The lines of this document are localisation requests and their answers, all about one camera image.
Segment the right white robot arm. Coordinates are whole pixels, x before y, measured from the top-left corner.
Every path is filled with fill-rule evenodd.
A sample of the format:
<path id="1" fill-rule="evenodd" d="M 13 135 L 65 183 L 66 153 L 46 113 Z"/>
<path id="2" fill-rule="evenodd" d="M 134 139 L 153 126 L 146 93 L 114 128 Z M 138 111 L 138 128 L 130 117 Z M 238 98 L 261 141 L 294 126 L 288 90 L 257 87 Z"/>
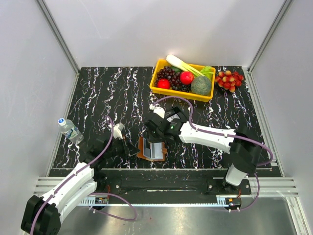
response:
<path id="1" fill-rule="evenodd" d="M 232 164 L 222 182 L 225 192 L 235 193 L 247 175 L 255 174 L 261 154 L 261 146 L 233 129 L 216 129 L 190 123 L 187 117 L 156 113 L 144 122 L 151 142 L 175 141 L 194 143 L 219 149 L 232 158 Z"/>

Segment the black card box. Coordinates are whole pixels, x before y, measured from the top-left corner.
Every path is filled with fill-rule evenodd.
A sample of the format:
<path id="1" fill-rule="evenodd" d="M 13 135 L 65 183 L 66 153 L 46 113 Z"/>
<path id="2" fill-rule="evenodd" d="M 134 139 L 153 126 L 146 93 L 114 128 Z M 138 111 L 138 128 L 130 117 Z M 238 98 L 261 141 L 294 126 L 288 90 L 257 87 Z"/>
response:
<path id="1" fill-rule="evenodd" d="M 164 118 L 168 121 L 171 122 L 174 119 L 180 119 L 182 122 L 187 122 L 188 121 L 188 117 L 187 115 L 183 112 L 183 110 L 178 107 L 172 107 L 171 109 L 165 111 L 165 116 Z"/>

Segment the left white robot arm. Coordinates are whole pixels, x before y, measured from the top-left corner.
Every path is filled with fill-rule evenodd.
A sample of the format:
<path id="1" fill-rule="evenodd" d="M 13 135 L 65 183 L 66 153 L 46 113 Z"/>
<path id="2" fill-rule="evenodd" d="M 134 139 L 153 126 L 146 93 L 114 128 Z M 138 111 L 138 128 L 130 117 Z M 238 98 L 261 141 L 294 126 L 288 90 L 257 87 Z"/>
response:
<path id="1" fill-rule="evenodd" d="M 80 143 L 79 163 L 58 185 L 42 196 L 33 195 L 26 203 L 21 229 L 30 235 L 56 235 L 67 215 L 92 193 L 110 194 L 102 169 L 111 157 L 132 157 L 140 152 L 123 136 L 97 138 Z"/>

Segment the brown leather card holder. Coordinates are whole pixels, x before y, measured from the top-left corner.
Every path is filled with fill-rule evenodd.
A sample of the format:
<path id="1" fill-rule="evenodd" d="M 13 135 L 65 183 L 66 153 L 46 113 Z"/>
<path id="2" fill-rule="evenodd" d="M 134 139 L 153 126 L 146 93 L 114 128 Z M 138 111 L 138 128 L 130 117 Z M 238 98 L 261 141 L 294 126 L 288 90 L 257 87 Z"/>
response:
<path id="1" fill-rule="evenodd" d="M 150 143 L 143 137 L 138 140 L 137 157 L 151 162 L 163 162 L 168 154 L 164 142 Z"/>

